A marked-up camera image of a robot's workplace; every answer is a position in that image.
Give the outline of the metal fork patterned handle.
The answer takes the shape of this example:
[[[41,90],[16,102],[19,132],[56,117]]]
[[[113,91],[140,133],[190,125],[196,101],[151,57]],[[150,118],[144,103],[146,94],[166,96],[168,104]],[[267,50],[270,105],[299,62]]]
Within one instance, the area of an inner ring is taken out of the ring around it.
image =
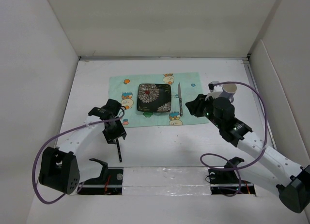
[[[118,139],[116,139],[116,146],[117,146],[117,151],[118,151],[119,162],[122,163],[123,160],[122,160],[120,143]]]

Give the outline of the steak knife patterned handle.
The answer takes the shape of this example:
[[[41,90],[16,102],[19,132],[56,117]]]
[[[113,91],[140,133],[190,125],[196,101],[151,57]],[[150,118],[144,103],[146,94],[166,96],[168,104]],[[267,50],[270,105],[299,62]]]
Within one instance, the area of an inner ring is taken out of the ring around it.
[[[183,116],[183,104],[182,104],[182,94],[181,94],[181,83],[178,83],[178,98],[179,98],[179,108],[180,108],[180,116]]]

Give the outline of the purple ceramic mug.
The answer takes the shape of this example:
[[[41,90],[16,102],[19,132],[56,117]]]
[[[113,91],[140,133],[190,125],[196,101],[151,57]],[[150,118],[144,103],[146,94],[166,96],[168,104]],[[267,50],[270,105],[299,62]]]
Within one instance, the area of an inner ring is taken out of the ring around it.
[[[234,102],[234,95],[237,91],[236,84],[224,84],[222,85],[222,93],[220,97],[228,99],[231,103]]]

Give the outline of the green cartoon print cloth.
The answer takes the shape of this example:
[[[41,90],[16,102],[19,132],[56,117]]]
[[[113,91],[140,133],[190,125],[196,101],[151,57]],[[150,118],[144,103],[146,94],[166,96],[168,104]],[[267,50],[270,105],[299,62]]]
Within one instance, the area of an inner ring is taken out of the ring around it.
[[[183,116],[180,116],[178,83],[181,83]],[[171,111],[166,113],[140,112],[137,110],[138,87],[140,84],[169,84],[171,86]],[[202,93],[198,73],[167,73],[151,75],[123,75],[109,79],[108,96],[125,107],[122,124],[126,128],[148,126],[181,126],[207,123],[190,115],[185,103]]]

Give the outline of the black floral square plate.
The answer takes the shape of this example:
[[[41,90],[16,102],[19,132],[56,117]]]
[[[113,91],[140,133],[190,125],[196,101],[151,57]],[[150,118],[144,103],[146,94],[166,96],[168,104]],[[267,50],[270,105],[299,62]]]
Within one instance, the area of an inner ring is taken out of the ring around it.
[[[166,113],[171,111],[171,86],[169,84],[140,84],[137,110],[140,112]]]

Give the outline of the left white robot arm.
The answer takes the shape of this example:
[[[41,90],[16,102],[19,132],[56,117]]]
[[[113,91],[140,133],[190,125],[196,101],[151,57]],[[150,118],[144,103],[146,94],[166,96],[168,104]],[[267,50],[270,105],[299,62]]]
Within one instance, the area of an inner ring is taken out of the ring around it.
[[[82,162],[82,154],[94,139],[102,134],[108,144],[119,145],[119,138],[126,137],[121,119],[125,107],[108,99],[102,107],[94,107],[84,124],[68,131],[70,136],[59,146],[44,144],[40,155],[39,183],[64,194],[77,190],[80,183],[93,179],[104,183],[108,179],[108,164],[96,158]]]

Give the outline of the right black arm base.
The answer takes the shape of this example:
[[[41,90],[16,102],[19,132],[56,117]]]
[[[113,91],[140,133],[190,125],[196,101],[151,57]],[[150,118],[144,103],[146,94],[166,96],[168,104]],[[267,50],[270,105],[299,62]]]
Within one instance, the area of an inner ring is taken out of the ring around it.
[[[205,181],[210,184],[211,195],[232,197],[234,194],[256,194],[251,182],[241,180],[239,183],[235,171],[219,171],[209,168]]]

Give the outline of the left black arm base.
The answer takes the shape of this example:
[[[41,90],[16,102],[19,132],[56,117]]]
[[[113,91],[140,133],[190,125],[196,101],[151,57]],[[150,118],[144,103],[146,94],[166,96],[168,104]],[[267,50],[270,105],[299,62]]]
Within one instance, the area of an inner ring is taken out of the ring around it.
[[[121,195],[123,187],[122,167],[109,168],[104,161],[91,158],[79,165],[79,195]]]

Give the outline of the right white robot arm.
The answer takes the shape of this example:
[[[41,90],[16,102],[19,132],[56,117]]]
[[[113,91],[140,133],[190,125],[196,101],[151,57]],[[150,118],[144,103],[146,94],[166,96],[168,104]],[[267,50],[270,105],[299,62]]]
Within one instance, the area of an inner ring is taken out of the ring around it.
[[[235,107],[229,99],[199,94],[186,107],[192,116],[206,117],[226,142],[265,168],[252,174],[249,181],[274,191],[282,204],[295,213],[301,213],[309,205],[310,168],[289,160],[261,141],[248,125],[235,117]]]

